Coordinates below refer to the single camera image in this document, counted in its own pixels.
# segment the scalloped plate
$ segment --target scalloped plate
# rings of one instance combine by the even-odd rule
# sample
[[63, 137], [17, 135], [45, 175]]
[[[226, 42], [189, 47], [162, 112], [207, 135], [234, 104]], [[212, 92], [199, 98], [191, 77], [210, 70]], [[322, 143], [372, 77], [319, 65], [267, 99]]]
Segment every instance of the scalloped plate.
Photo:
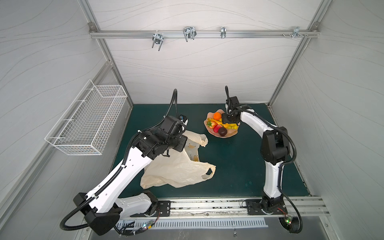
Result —
[[[222, 109], [219, 109], [219, 110], [217, 110], [216, 112], [219, 112], [219, 113], [221, 113], [221, 114], [223, 114], [223, 113], [225, 113]], [[208, 113], [207, 114], [207, 118], [205, 119], [205, 121], [204, 121], [204, 126], [205, 126], [205, 128], [208, 130], [208, 132], [210, 133], [210, 134], [212, 134], [213, 136], [215, 136], [215, 137], [220, 137], [220, 138], [227, 138], [227, 137], [232, 137], [233, 135], [236, 135], [237, 134], [237, 130], [238, 129], [227, 129], [227, 134], [225, 135], [225, 136], [220, 136], [220, 134], [219, 133], [217, 133], [217, 132], [214, 132], [214, 130], [212, 129], [212, 128], [209, 128], [208, 126], [207, 126], [207, 119], [208, 118], [213, 118], [214, 117], [214, 114], [215, 113]]]

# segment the plate of fruit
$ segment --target plate of fruit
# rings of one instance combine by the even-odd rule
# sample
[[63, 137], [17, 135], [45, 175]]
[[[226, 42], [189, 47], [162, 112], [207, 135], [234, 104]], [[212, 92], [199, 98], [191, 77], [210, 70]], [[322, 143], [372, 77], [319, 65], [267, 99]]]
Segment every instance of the plate of fruit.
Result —
[[215, 113], [208, 113], [204, 125], [208, 132], [216, 137], [226, 138], [237, 134], [238, 125], [236, 123], [223, 124], [221, 115], [225, 113], [219, 109]]

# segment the wire mesh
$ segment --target wire mesh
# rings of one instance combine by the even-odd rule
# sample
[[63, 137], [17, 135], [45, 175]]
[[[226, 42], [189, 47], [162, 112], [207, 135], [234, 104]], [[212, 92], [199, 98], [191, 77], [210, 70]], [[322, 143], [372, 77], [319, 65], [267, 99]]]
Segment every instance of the wire mesh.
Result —
[[94, 85], [73, 115], [62, 120], [60, 133], [46, 140], [68, 155], [101, 155], [126, 98], [121, 85]]

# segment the black mounting plate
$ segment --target black mounting plate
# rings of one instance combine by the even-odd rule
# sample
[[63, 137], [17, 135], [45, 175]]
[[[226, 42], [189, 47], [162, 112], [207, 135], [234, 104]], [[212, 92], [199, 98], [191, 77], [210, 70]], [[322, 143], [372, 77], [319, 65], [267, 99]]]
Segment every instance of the black mounting plate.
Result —
[[[157, 207], [160, 210], [160, 217], [169, 217], [170, 215], [170, 201], [158, 201], [157, 202]], [[151, 216], [151, 217], [157, 217], [158, 211]], [[134, 214], [131, 215], [130, 217], [147, 217], [144, 214]]]
[[[247, 214], [248, 215], [267, 215], [260, 205], [261, 199], [246, 199], [244, 200], [244, 203], [246, 205]], [[281, 206], [281, 210], [284, 212], [287, 212], [286, 207]], [[280, 210], [276, 210], [271, 215], [282, 215], [283, 213]]]

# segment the wall with wavy lines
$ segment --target wall with wavy lines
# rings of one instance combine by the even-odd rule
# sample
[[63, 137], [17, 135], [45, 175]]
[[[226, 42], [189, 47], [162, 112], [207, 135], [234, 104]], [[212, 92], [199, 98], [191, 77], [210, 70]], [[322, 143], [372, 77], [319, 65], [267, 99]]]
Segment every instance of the wall with wavy lines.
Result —
[[383, 239], [384, 2], [336, 0], [272, 109], [341, 239]]
[[0, 1], [0, 202], [104, 65], [88, 32], [76, 0]]
[[[306, 29], [320, 0], [89, 0], [101, 30]], [[134, 103], [222, 103], [224, 86], [242, 103], [268, 102], [298, 39], [107, 40]]]

